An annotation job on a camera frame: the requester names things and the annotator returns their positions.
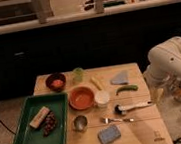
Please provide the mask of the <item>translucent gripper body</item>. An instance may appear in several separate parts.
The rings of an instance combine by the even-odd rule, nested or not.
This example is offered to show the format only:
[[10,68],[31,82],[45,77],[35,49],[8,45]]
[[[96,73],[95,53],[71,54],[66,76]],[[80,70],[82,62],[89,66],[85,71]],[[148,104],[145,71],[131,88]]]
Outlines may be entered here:
[[162,95],[163,87],[169,80],[168,74],[152,65],[148,65],[147,69],[143,73],[143,78],[145,79],[146,85],[151,93],[152,102],[157,104],[160,100],[160,96]]

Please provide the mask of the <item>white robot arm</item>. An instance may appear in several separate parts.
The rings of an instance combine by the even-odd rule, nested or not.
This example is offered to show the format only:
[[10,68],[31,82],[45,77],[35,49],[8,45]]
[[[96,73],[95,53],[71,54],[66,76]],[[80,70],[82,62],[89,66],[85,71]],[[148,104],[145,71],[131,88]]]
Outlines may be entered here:
[[162,95],[160,89],[181,78],[181,37],[173,38],[154,46],[148,52],[149,65],[143,73],[151,93],[151,100],[157,104]]

